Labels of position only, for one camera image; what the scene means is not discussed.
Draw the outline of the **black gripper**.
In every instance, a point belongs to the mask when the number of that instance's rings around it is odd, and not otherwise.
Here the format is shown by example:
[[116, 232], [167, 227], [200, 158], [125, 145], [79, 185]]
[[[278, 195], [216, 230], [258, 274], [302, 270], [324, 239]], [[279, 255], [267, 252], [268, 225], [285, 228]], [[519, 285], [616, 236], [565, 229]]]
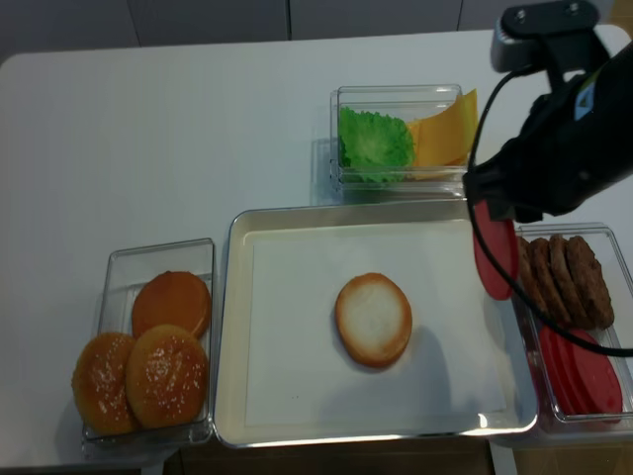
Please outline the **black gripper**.
[[509, 141], [464, 176], [470, 201], [497, 208], [497, 221], [560, 216], [632, 174], [630, 123], [567, 123]]

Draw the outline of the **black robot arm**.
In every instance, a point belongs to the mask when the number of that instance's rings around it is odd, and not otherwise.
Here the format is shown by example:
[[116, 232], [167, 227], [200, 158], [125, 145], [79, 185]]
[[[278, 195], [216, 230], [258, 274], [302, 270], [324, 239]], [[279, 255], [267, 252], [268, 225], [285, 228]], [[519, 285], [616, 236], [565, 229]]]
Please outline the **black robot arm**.
[[538, 98], [518, 136], [469, 169], [469, 205], [493, 219], [560, 216], [632, 173], [632, 48]]

